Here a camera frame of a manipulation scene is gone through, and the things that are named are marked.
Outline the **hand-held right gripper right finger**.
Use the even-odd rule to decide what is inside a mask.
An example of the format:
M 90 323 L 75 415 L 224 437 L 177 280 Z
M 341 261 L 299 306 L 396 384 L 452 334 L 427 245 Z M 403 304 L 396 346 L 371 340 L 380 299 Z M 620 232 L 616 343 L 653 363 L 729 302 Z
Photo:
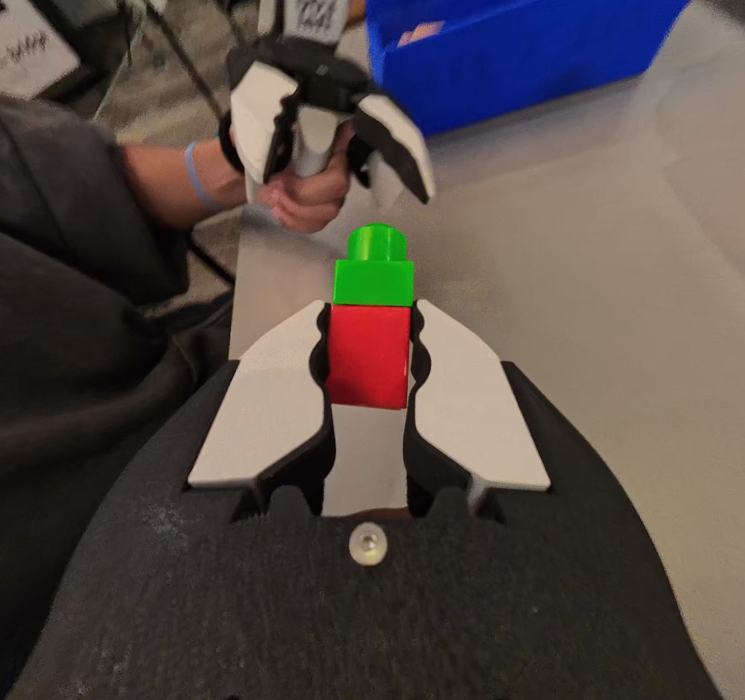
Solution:
M 412 309 L 403 460 L 412 512 L 446 488 L 471 513 L 496 490 L 546 493 L 551 480 L 506 370 L 487 342 L 432 302 Z

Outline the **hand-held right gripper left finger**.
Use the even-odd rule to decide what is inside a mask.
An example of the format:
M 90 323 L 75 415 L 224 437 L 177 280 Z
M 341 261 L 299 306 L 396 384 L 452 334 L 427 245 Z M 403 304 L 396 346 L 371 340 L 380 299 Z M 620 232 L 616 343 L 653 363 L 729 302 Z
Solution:
M 243 490 L 251 513 L 298 488 L 322 513 L 336 458 L 329 393 L 330 304 L 313 300 L 241 356 L 188 477 L 193 489 Z

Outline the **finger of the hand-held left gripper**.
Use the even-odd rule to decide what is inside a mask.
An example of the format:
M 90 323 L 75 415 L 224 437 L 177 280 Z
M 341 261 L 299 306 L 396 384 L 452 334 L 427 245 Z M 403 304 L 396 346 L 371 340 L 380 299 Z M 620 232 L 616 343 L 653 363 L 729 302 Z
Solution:
M 249 204 L 257 203 L 259 188 L 291 159 L 299 90 L 284 71 L 254 62 L 231 91 L 232 138 Z
M 384 93 L 361 96 L 352 114 L 352 173 L 366 189 L 374 183 L 370 163 L 379 155 L 406 191 L 420 203 L 436 195 L 428 147 L 416 123 Z

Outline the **red one-stud toy block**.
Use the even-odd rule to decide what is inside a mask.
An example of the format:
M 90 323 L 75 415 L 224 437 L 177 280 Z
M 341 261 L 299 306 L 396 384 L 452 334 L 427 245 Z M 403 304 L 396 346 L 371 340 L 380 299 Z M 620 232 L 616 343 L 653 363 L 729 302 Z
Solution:
M 411 308 L 331 305 L 331 403 L 390 410 L 407 405 Z

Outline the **green two-stud toy block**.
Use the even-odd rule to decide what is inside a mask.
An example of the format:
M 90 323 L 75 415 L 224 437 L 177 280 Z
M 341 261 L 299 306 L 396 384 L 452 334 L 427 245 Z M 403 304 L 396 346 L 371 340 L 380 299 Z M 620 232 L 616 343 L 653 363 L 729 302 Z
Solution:
M 332 304 L 411 307 L 414 263 L 395 227 L 369 223 L 350 233 L 347 257 L 334 265 Z

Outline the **blue plastic bin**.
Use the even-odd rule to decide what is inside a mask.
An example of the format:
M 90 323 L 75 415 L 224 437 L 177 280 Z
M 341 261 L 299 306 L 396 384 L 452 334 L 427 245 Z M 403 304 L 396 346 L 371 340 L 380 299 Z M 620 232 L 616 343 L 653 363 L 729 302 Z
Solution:
M 690 1 L 366 0 L 371 70 L 439 134 L 644 73 Z

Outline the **person's left forearm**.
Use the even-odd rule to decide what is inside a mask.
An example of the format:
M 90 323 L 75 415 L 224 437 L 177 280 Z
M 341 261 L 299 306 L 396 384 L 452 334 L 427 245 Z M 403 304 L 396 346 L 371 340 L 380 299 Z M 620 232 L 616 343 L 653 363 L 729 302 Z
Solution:
M 191 188 L 185 148 L 121 145 L 43 101 L 2 96 L 1 115 L 2 249 L 15 241 L 139 306 L 187 289 L 187 232 L 215 214 Z M 246 203 L 220 140 L 198 142 L 194 162 L 224 212 Z

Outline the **person's left hand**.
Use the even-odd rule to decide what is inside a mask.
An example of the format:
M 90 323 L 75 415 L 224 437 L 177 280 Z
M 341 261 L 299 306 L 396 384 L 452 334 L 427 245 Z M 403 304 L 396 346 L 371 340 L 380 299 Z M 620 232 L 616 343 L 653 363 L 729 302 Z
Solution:
M 354 136 L 352 121 L 339 126 L 328 163 L 322 172 L 301 177 L 292 165 L 274 174 L 257 192 L 257 203 L 285 229 L 317 233 L 339 214 L 349 192 L 351 173 L 347 149 Z

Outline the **blue wristband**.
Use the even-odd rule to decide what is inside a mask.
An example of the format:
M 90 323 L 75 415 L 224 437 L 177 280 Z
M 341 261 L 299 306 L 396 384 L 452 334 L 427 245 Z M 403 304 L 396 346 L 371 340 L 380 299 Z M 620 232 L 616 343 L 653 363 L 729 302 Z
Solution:
M 209 210 L 212 214 L 220 214 L 225 209 L 210 195 L 207 189 L 202 184 L 200 175 L 197 171 L 197 167 L 194 162 L 194 149 L 197 146 L 197 142 L 191 142 L 185 149 L 184 153 L 184 164 L 189 183 L 193 192 L 198 197 L 200 203 Z

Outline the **framed black white marker sign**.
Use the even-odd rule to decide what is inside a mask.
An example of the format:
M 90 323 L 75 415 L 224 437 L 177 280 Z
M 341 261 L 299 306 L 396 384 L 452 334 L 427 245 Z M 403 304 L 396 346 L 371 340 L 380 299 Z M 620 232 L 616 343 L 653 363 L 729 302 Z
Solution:
M 32 99 L 80 68 L 80 57 L 31 0 L 1 0 L 1 92 Z

